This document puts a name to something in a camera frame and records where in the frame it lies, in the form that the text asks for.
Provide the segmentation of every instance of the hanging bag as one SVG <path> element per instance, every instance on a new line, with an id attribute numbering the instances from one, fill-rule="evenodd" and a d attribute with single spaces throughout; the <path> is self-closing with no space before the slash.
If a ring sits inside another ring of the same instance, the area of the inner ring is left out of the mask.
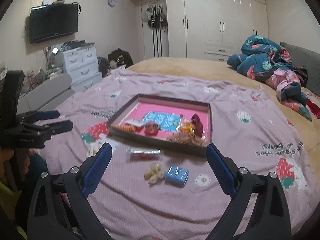
<path id="1" fill-rule="evenodd" d="M 142 12 L 141 20 L 143 22 L 148 22 L 152 17 L 152 9 L 149 11 L 149 8 L 146 11 Z"/>
<path id="2" fill-rule="evenodd" d="M 167 20 L 166 15 L 163 13 L 163 10 L 162 10 L 161 6 L 159 6 L 159 11 L 160 11 L 159 15 L 162 18 L 162 22 L 160 24 L 160 27 L 167 27 L 168 26 L 168 20 Z"/>
<path id="3" fill-rule="evenodd" d="M 156 7 L 154 7 L 151 19 L 148 21 L 148 25 L 151 29 L 153 29 L 153 24 L 154 24 L 155 20 L 156 20 Z"/>

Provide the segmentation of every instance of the pink bed sheet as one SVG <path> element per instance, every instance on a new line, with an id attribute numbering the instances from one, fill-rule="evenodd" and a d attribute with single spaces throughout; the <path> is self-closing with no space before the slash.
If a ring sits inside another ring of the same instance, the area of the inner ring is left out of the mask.
<path id="1" fill-rule="evenodd" d="M 52 137 L 41 151 L 49 172 L 59 174 L 80 166 L 97 143 L 111 143 L 113 157 L 88 201 L 114 239 L 205 239 L 230 201 L 203 158 L 166 152 L 158 162 L 128 161 L 130 145 L 109 138 L 105 124 L 138 93 L 210 103 L 212 141 L 220 152 L 252 173 L 278 173 L 289 205 L 292 233 L 313 213 L 319 195 L 303 142 L 262 88 L 117 70 L 57 108 L 61 114 L 57 121 L 70 119 L 74 128 Z M 151 187 L 144 173 L 155 163 L 189 170 L 185 187 L 164 182 Z M 254 201 L 253 195 L 237 233 L 244 231 Z"/>

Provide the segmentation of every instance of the small blue box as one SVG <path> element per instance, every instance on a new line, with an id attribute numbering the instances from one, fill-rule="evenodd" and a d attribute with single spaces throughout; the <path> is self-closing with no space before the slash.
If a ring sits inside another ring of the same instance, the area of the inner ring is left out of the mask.
<path id="1" fill-rule="evenodd" d="M 176 166 L 171 166 L 165 174 L 165 181 L 184 186 L 187 182 L 188 176 L 189 171 Z"/>

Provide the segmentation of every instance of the pink tray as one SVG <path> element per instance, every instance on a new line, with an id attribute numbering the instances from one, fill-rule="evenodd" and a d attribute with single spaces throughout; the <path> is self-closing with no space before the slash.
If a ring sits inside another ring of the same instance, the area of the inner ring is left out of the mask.
<path id="1" fill-rule="evenodd" d="M 145 136 L 144 128 L 136 133 L 132 133 L 114 127 L 115 125 L 126 124 L 126 121 L 129 119 L 142 120 L 147 113 L 152 111 L 175 115 L 182 114 L 181 121 L 184 119 L 190 120 L 194 114 L 197 114 L 203 124 L 203 138 L 207 140 L 207 144 L 211 143 L 212 116 L 210 104 L 152 95 L 138 94 L 132 98 L 108 121 L 108 131 L 111 135 L 118 135 L 153 148 L 205 156 L 205 147 L 166 141 L 166 138 L 172 135 L 170 131 L 160 130 L 156 137 L 149 137 Z"/>

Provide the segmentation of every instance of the tv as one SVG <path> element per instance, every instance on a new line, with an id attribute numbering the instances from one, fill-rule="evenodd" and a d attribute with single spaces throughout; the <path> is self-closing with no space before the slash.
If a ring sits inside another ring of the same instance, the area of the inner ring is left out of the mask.
<path id="1" fill-rule="evenodd" d="M 78 5 L 51 4 L 31 8 L 30 43 L 47 41 L 78 32 Z"/>

